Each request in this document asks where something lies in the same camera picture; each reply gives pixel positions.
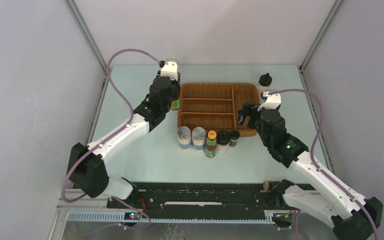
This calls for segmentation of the yellow-cap sauce bottle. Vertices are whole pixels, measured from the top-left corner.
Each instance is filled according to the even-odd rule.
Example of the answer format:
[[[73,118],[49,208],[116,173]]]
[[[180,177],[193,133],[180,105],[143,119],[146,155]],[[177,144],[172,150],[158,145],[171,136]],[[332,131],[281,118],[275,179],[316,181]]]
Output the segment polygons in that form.
[[[214,130],[207,134],[204,153],[208,158],[213,158],[217,153],[217,133]]]
[[[181,98],[178,97],[177,99],[172,101],[170,109],[176,111],[180,108],[180,106],[181,106]]]

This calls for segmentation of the black-top clear shaker bottle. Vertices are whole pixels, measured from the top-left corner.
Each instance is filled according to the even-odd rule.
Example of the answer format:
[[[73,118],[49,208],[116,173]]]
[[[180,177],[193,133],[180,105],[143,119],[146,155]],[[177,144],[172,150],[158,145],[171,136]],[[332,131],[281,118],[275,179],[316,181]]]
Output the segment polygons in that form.
[[[257,90],[259,92],[260,97],[263,97],[263,93],[269,89],[272,84],[272,81],[273,79],[268,72],[259,77]]]

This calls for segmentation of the silver-lid salt jar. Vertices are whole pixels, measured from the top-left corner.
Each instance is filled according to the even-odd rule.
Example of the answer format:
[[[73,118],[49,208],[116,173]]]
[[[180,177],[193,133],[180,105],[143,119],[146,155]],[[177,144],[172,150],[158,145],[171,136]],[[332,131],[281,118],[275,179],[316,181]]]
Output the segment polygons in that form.
[[[192,132],[187,126],[177,129],[177,140],[182,151],[189,152],[192,149]]]
[[[203,152],[206,143],[206,131],[202,127],[195,127],[191,132],[192,148],[196,152]]]

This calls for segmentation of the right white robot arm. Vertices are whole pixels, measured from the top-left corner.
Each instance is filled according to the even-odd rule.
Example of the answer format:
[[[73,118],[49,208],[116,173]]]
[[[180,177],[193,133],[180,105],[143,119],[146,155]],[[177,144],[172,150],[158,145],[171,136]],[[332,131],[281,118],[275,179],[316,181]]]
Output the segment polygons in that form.
[[[297,184],[281,180],[271,194],[277,209],[297,208],[329,226],[339,240],[367,240],[377,237],[383,204],[352,190],[329,169],[312,157],[309,148],[287,132],[286,121],[277,108],[245,103],[238,111],[238,125],[256,129],[271,157],[292,172],[303,176],[318,194],[306,193]]]

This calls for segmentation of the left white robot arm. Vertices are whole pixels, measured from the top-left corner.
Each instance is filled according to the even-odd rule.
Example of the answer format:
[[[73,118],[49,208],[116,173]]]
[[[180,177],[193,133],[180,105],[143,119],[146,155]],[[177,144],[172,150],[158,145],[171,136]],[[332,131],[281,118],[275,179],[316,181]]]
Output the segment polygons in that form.
[[[117,197],[125,208],[133,208],[138,202],[135,185],[124,177],[108,174],[107,167],[113,157],[136,139],[150,133],[170,111],[172,101],[180,96],[180,73],[174,78],[159,74],[149,87],[145,99],[133,111],[130,118],[97,141],[83,145],[76,143],[70,151],[67,175],[84,195],[96,198],[100,195]]]

